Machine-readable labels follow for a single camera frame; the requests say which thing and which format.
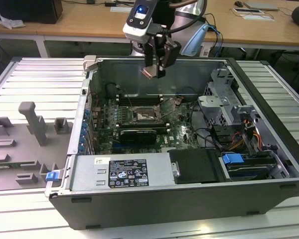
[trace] paper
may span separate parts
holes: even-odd
[[[274,21],[271,16],[264,15],[245,15],[243,16],[245,20],[260,20],[260,21]]]
[[[10,30],[13,28],[13,27],[24,27],[25,25],[23,24],[23,21],[22,20],[10,20],[10,19],[7,19],[3,16],[1,16],[0,14],[0,24],[2,26],[5,26],[6,28],[9,28]]]

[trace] power supply label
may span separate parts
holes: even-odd
[[[109,162],[109,187],[142,187],[149,185],[146,159]]]

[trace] computer mouse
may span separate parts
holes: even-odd
[[[235,5],[236,5],[237,7],[243,7],[243,6],[244,6],[243,3],[242,3],[241,1],[235,1]]]

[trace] motherboard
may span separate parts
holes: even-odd
[[[120,104],[109,99],[92,109],[97,154],[158,153],[199,148],[190,127],[192,103],[182,97],[164,97],[150,106],[146,101]]]

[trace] wooden desk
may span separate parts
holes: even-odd
[[[207,5],[206,13],[215,15],[217,28],[224,36],[223,46],[299,50],[299,26],[290,16],[280,11],[269,11],[275,21],[245,20],[231,12],[230,9],[235,7],[234,1],[209,0]],[[285,0],[253,1],[270,2],[290,10],[299,5],[299,2]],[[129,42],[122,31],[128,13],[110,10],[110,7],[103,5],[63,2],[63,14],[56,24],[26,22],[26,27],[13,30],[0,25],[0,38],[35,40],[42,57],[49,56],[44,45],[47,40]],[[210,15],[207,19],[213,23]],[[204,48],[209,49],[215,39],[214,33],[207,33]]]
[[[290,10],[299,6],[299,2],[296,1],[252,1],[272,3]],[[225,43],[299,46],[299,26],[293,22],[291,16],[284,15],[280,11],[265,11],[274,17],[274,21],[245,20],[235,16],[230,10],[235,7],[233,3],[233,0],[210,0],[206,10],[215,15],[217,28],[224,35]],[[209,22],[212,22],[210,16],[207,17]]]

